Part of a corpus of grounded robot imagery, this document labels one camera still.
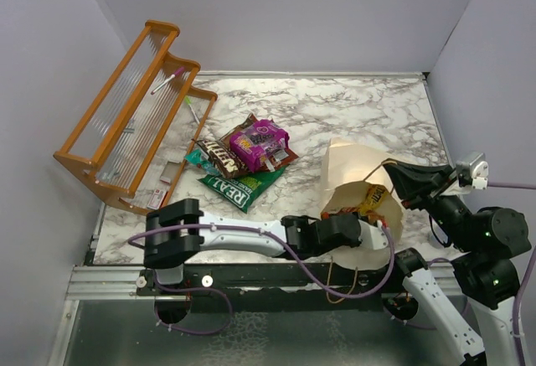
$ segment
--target green snack bag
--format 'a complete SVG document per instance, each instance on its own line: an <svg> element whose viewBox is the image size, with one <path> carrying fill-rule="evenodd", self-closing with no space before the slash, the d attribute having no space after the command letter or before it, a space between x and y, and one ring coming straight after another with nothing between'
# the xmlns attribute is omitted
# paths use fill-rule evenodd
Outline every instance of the green snack bag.
<svg viewBox="0 0 536 366"><path fill-rule="evenodd" d="M286 167L277 169L275 172L253 173L236 179L207 175L199 179L199 182L221 194L247 213L253 202L283 174L285 169Z"/></svg>

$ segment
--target paper bag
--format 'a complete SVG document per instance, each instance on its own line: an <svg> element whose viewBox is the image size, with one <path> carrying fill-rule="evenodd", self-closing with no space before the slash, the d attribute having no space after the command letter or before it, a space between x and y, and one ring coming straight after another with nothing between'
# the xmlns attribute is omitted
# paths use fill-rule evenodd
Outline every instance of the paper bag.
<svg viewBox="0 0 536 366"><path fill-rule="evenodd" d="M384 217L394 242L398 243L402 235L403 207L384 168L380 167L370 174L388 158L402 160L387 152L347 142L342 138L333 138L322 160L321 212L331 213L345 207L357 207L365 200L372 184L383 185L392 193L386 193L375 212ZM389 247L369 250L342 246L329 254L335 264L350 270L377 270L389 263Z"/></svg>

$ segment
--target white marble surface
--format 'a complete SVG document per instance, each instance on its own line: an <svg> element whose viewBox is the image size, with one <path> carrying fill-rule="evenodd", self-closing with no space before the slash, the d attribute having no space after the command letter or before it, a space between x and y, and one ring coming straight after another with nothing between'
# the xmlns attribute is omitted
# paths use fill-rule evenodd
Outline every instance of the white marble surface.
<svg viewBox="0 0 536 366"><path fill-rule="evenodd" d="M198 198L202 209L224 217L272 220L284 215L318 216L318 189L322 156L332 137L366 144L398 154L416 163L446 163L425 88L420 79L237 79L198 77L195 85L218 93L218 100L202 136L221 137L249 113L272 117L289 132L289 144L300 158L244 214L197 181L203 173L188 166L172 198ZM201 109L204 103L195 104ZM181 108L158 150L155 162L165 163L184 154L194 128L188 109ZM100 232L95 264L140 264L142 251L125 240L144 230L144 218L108 208ZM408 212L397 250L415 247L426 259L453 257L453 249L429 243L424 213ZM214 250L189 262L270 262L255 253Z"/></svg>

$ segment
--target brown chocolate wrapper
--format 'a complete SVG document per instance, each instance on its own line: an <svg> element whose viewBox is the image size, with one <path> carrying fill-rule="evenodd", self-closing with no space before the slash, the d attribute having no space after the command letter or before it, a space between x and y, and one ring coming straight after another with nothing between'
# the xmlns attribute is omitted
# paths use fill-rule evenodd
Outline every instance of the brown chocolate wrapper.
<svg viewBox="0 0 536 366"><path fill-rule="evenodd" d="M234 129L229 130L229 132L227 132L225 134L225 136L221 137L219 140L230 150L229 140L230 140L231 136L233 136L235 133L237 133L239 131L243 131L245 128L251 126L256 121L258 121L258 119L255 117L254 114L250 113L243 123L239 124ZM272 157L272 156L269 157L269 160L270 160L270 162L271 162L271 164L272 164L272 166L273 166L273 168L275 170L283 168L286 165L288 165L289 163L291 163L291 162L293 162L293 161L295 161L295 160L297 160L299 158L297 156L297 154L295 152L293 152L288 147L285 148L285 150L282 150L282 151L285 151L286 157L281 159L279 162L277 162L277 160L274 157ZM270 170L268 169L268 167L266 165L263 165L259 169L258 172L269 172L269 171Z"/></svg>
<svg viewBox="0 0 536 366"><path fill-rule="evenodd" d="M245 163L221 141L197 140L195 143L224 178L233 179L250 172Z"/></svg>

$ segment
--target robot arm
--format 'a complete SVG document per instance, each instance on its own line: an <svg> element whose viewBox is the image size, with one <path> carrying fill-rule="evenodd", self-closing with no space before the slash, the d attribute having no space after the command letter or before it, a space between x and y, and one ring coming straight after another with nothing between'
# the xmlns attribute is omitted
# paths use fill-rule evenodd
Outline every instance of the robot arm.
<svg viewBox="0 0 536 366"><path fill-rule="evenodd" d="M145 267L171 269L206 250L250 251L269 257L289 258L279 243L240 230L243 227L271 232L286 242L301 259L324 254L342 245L380 250L388 244L380 228L362 221L356 214L341 214L322 220L286 216L281 221L254 222L226 219L200 211L198 201L193 199L151 212L147 216L146 230L179 224L210 224L213 227L185 228L146 237ZM233 229L220 229L219 225L233 225Z"/></svg>
<svg viewBox="0 0 536 366"><path fill-rule="evenodd" d="M519 279L510 259L531 249L524 216L513 209L499 207L484 208L473 214L457 195L452 195L486 188L487 163L483 154L473 153L460 161L456 170L449 165L425 168L393 162L396 161L385 163L384 168L404 207L426 210L453 245L466 253L452 261L452 266L481 327L487 365L521 364L512 323L513 316L518 316L513 315L513 301L519 290ZM406 278L404 286L417 297L456 353L453 332L442 316L443 308L432 306L435 298L432 295L432 301L430 295L426 295L428 286L412 282L412 278ZM526 353L523 337L522 346ZM469 349L464 348L462 352L470 353Z"/></svg>
<svg viewBox="0 0 536 366"><path fill-rule="evenodd" d="M389 161L384 168L407 209L424 209L450 236L462 257L452 261L455 276L482 327L487 348L487 365L520 364L515 352L512 329L513 298L519 289L517 272L510 261L530 250L528 226L522 214L513 209L486 208L473 214L456 194L469 193L487 186L487 163L483 155L472 154L456 169L420 167ZM184 224L184 229L176 229ZM211 228L197 228L200 224ZM230 225L232 230L218 229ZM328 219L284 217L281 221L255 223L223 219L204 213L198 201L186 199L154 211L147 216L146 230L174 226L175 230L147 235L144 266L157 271L172 271L201 250L247 250L272 257L288 258L283 247L264 235L253 235L240 228L261 228L287 243L306 259L341 245L362 245L383 249L387 240L379 228L356 214L340 214ZM463 364L484 364L482 340L475 334L441 290L421 259L409 269L407 260L414 250L397 254L397 270L402 271L402 286L415 297L444 336L447 345ZM179 279L162 278L170 284Z"/></svg>

